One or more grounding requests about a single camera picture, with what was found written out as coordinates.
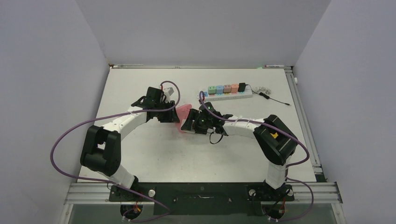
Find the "aluminium frame rail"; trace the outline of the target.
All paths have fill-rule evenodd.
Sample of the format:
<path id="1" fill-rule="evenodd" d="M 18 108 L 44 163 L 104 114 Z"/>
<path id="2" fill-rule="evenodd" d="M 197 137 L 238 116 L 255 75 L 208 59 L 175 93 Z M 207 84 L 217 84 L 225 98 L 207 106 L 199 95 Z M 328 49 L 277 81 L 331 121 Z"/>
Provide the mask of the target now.
<path id="1" fill-rule="evenodd" d="M 110 184 L 98 182 L 73 183 L 69 187 L 60 223 L 68 223 L 75 205 L 118 205 L 153 209 L 154 214 L 172 215 L 260 215 L 267 208 L 279 211 L 284 207 L 306 204 L 330 205 L 334 220 L 346 222 L 342 199 L 334 182 L 289 182 L 280 190 L 264 186 L 262 182 L 142 182 L 137 194 Z"/>

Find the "black power adapter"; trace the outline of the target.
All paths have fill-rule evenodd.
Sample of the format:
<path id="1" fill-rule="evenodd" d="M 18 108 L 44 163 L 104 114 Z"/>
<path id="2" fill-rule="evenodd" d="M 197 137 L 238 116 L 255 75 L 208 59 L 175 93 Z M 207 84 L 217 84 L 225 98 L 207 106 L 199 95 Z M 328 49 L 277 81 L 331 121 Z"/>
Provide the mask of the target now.
<path id="1" fill-rule="evenodd" d="M 246 83 L 239 83 L 238 92 L 244 92 L 246 89 Z"/>

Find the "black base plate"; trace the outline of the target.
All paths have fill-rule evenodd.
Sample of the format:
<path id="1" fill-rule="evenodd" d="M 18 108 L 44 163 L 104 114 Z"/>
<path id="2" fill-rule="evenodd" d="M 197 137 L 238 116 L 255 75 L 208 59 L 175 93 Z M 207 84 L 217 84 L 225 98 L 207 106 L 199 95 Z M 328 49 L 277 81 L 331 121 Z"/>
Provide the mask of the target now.
<path id="1" fill-rule="evenodd" d="M 292 186 L 272 189 L 263 182 L 141 182 L 139 193 L 148 195 L 165 207 L 154 205 L 154 214 L 171 211 L 172 215 L 262 216 L 265 211 L 278 211 L 283 201 L 295 200 Z"/>

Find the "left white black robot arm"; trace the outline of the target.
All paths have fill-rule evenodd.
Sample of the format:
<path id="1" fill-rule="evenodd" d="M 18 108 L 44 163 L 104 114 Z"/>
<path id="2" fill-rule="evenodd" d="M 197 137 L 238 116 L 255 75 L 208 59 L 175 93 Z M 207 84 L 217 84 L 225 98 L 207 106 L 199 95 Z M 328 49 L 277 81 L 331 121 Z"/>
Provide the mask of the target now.
<path id="1" fill-rule="evenodd" d="M 138 178 L 121 164 L 121 142 L 138 126 L 157 118 L 162 123 L 177 123 L 176 103 L 160 103 L 152 109 L 130 107 L 128 112 L 102 126 L 88 128 L 83 144 L 80 164 L 97 172 L 121 188 L 121 195 L 128 201 L 139 195 Z"/>

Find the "green cube plug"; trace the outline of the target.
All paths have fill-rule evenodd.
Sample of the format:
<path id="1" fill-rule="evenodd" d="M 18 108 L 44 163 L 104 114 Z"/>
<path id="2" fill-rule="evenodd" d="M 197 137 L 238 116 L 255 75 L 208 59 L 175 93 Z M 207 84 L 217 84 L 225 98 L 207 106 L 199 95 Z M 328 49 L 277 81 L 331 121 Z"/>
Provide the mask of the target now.
<path id="1" fill-rule="evenodd" d="M 207 88 L 207 92 L 209 95 L 215 95 L 216 91 L 217 91 L 216 86 L 208 86 Z"/>

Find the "pink triangular socket base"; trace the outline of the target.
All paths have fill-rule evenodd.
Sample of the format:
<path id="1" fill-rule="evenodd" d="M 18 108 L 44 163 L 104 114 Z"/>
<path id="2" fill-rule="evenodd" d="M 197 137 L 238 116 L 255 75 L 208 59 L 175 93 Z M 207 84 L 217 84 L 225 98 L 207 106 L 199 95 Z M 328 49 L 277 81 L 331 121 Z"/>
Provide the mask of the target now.
<path id="1" fill-rule="evenodd" d="M 176 108 L 176 113 L 179 118 L 179 122 L 176 123 L 176 128 L 180 133 L 185 133 L 185 131 L 181 130 L 181 127 L 184 124 L 184 122 L 187 120 L 191 108 L 192 108 L 191 104 L 184 104 Z"/>

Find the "tan cube plug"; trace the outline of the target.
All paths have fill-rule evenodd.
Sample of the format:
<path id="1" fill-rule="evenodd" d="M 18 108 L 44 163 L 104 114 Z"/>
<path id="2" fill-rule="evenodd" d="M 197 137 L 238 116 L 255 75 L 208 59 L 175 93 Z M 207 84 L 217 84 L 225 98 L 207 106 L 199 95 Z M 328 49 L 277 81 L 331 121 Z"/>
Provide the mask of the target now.
<path id="1" fill-rule="evenodd" d="M 231 85 L 229 85 L 229 84 L 224 85 L 223 87 L 224 87 L 224 88 L 223 88 L 223 93 L 224 93 L 224 94 L 230 93 L 231 90 L 232 90 L 232 87 L 231 87 Z"/>

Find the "blue cube plug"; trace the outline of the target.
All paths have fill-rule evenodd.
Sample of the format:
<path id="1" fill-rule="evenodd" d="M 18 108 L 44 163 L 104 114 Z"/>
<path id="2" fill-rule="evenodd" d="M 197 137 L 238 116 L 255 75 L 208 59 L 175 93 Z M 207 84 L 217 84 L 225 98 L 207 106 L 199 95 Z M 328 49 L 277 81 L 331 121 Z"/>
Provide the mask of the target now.
<path id="1" fill-rule="evenodd" d="M 224 86 L 223 85 L 217 85 L 216 86 L 216 94 L 223 94 L 224 92 Z"/>

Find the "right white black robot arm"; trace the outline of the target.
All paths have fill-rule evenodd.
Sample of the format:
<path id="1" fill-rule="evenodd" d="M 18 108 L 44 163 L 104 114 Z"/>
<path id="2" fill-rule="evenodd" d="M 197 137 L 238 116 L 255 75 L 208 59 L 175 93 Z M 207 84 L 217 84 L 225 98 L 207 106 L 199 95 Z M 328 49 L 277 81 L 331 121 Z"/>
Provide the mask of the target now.
<path id="1" fill-rule="evenodd" d="M 276 115 L 271 114 L 264 119 L 247 119 L 221 114 L 207 102 L 199 109 L 189 109 L 188 114 L 179 119 L 180 130 L 185 132 L 207 134 L 212 130 L 222 136 L 242 136 L 256 140 L 269 162 L 264 194 L 270 200 L 275 200 L 282 194 L 287 165 L 297 143 L 296 136 Z"/>

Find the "salmon cube plug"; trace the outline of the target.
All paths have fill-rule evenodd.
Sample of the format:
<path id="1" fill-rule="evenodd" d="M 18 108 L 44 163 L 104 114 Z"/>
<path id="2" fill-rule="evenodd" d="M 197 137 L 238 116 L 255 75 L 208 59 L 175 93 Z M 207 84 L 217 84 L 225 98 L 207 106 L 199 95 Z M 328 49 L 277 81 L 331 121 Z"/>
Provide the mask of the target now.
<path id="1" fill-rule="evenodd" d="M 231 93 L 237 93 L 239 89 L 239 85 L 238 84 L 232 84 L 231 85 Z"/>

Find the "white long power strip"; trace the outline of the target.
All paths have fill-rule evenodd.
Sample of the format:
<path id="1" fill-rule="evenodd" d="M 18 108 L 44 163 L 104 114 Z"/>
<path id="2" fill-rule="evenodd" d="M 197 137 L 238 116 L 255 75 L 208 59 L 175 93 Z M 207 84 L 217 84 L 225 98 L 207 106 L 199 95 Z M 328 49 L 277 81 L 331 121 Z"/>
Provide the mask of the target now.
<path id="1" fill-rule="evenodd" d="M 227 93 L 227 94 L 223 93 L 223 94 L 215 94 L 215 95 L 209 95 L 207 92 L 207 88 L 208 87 L 198 90 L 197 99 L 199 99 L 199 94 L 201 91 L 204 93 L 205 102 L 251 98 L 253 96 L 253 92 L 250 87 L 247 87 L 244 92 Z"/>

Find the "yellow cube socket plug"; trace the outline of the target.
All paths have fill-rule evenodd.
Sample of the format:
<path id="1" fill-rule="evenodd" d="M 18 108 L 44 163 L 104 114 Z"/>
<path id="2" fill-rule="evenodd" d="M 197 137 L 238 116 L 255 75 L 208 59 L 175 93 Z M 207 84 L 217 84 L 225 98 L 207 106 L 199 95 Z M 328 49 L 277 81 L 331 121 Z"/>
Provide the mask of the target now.
<path id="1" fill-rule="evenodd" d="M 276 139 L 279 135 L 278 135 L 278 133 L 271 133 L 271 136 L 272 136 L 274 139 Z"/>

